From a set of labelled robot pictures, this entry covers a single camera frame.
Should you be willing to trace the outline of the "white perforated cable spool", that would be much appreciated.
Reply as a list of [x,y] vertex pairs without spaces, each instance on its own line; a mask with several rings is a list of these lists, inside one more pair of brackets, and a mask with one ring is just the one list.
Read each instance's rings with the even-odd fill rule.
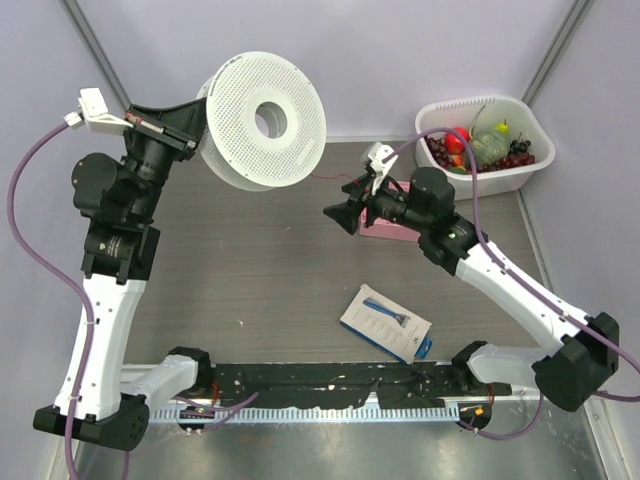
[[241,53],[199,89],[207,127],[206,165],[249,192],[295,185],[318,166],[327,124],[322,102],[300,68],[273,53]]

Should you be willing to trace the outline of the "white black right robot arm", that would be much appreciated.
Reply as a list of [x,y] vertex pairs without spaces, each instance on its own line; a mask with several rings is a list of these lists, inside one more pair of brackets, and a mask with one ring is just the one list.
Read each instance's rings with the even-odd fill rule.
[[367,173],[342,186],[347,200],[324,208],[324,215],[349,234],[362,217],[417,232],[429,261],[485,294],[536,342],[533,348],[470,344],[458,355],[463,363],[451,371],[457,391],[472,395],[489,383],[535,388],[568,412],[603,393],[619,366],[619,325],[610,315],[591,316],[570,305],[510,262],[456,212],[455,191],[442,170],[417,169],[405,192],[387,182],[378,190],[373,184]]

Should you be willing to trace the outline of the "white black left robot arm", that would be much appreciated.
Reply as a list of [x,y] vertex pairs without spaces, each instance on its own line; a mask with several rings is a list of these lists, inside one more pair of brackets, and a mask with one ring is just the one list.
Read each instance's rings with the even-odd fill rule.
[[80,159],[73,205],[88,219],[79,287],[80,325],[67,378],[35,429],[123,452],[141,442],[152,413],[181,393],[205,397],[214,369],[207,352],[176,347],[128,387],[120,375],[130,328],[151,276],[160,232],[153,215],[172,166],[190,160],[204,136],[206,105],[131,105],[123,118],[125,155]]

